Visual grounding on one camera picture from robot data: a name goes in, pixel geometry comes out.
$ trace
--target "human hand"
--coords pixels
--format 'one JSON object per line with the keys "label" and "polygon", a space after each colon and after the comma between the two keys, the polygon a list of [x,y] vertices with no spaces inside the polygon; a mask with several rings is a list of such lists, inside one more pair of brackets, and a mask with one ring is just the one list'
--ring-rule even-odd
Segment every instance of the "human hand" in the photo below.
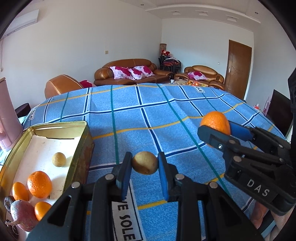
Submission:
{"label": "human hand", "polygon": [[[276,226],[273,228],[271,233],[269,233],[266,236],[265,241],[274,240],[274,238],[278,235],[278,233],[281,231],[281,229],[286,224],[293,209],[294,209],[294,207],[291,208],[291,210],[289,212],[287,212],[284,216],[279,216],[279,215],[271,212],[271,214],[274,218],[274,221],[276,222]],[[262,205],[259,202],[255,203],[255,207],[254,207],[253,213],[251,214],[250,221],[253,223],[253,225],[256,228],[259,228],[261,226],[263,218],[264,218],[265,214],[267,213],[267,211],[268,211],[268,209],[264,205]]]}

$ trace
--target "leather sofa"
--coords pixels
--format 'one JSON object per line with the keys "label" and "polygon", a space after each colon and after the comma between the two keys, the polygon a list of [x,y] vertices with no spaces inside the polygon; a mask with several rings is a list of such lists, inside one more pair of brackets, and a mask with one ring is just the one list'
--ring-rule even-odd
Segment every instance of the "leather sofa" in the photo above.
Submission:
{"label": "leather sofa", "polygon": [[207,77],[207,80],[198,80],[199,83],[208,87],[225,90],[224,77],[221,74],[218,74],[214,69],[204,65],[186,67],[184,73],[175,74],[175,79],[192,80],[189,78],[188,73],[194,71],[199,71]]}
{"label": "leather sofa", "polygon": [[48,99],[56,95],[80,89],[83,89],[83,87],[77,80],[69,75],[62,74],[52,78],[46,83],[44,94],[45,98]]}
{"label": "leather sofa", "polygon": [[[133,68],[135,66],[146,65],[155,74],[154,76],[146,77],[141,80],[130,79],[114,79],[114,74],[110,69],[111,66],[119,66],[125,68]],[[147,59],[134,58],[134,59],[121,59],[109,62],[102,68],[98,69],[94,74],[94,84],[101,85],[134,85],[141,83],[163,83],[173,78],[173,72],[156,69],[156,65]]]}

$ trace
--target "wooden door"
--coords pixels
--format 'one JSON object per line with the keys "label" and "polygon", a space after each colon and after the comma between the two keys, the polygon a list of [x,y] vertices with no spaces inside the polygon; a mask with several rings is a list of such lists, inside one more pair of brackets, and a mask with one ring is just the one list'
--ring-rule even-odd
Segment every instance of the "wooden door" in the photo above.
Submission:
{"label": "wooden door", "polygon": [[250,75],[252,48],[229,40],[225,91],[243,100]]}

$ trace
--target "mandarin orange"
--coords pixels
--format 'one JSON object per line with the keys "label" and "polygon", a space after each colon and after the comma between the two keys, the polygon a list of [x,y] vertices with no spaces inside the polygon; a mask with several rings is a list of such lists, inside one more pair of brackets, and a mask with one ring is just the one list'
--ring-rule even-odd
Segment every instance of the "mandarin orange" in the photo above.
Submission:
{"label": "mandarin orange", "polygon": [[36,218],[40,221],[52,206],[48,202],[37,202],[34,211]]}
{"label": "mandarin orange", "polygon": [[43,171],[33,172],[27,180],[30,193],[37,198],[47,198],[52,191],[52,182]]}
{"label": "mandarin orange", "polygon": [[25,185],[20,182],[16,182],[13,184],[12,195],[15,200],[24,200],[24,201],[29,200],[29,192],[26,189]]}
{"label": "mandarin orange", "polygon": [[230,125],[226,116],[219,111],[212,111],[206,114],[202,121],[200,122],[200,126],[208,126],[217,131],[220,131],[226,135],[230,135]]}

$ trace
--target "blue plaid bedsheet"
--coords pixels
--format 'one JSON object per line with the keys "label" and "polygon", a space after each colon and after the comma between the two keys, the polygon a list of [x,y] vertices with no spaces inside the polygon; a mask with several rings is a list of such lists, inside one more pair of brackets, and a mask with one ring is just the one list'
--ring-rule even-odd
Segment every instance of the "blue plaid bedsheet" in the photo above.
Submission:
{"label": "blue plaid bedsheet", "polygon": [[[24,128],[87,121],[95,143],[89,183],[110,173],[127,151],[133,155],[144,150],[155,155],[163,151],[168,163],[193,181],[217,181],[249,217],[254,200],[224,179],[222,153],[197,136],[202,117],[213,110],[224,113],[230,121],[258,126],[284,138],[262,113],[227,92],[149,83],[100,86],[52,97],[32,109]],[[131,180],[142,240],[175,240],[177,203],[163,200],[158,172],[145,176],[132,171]]]}

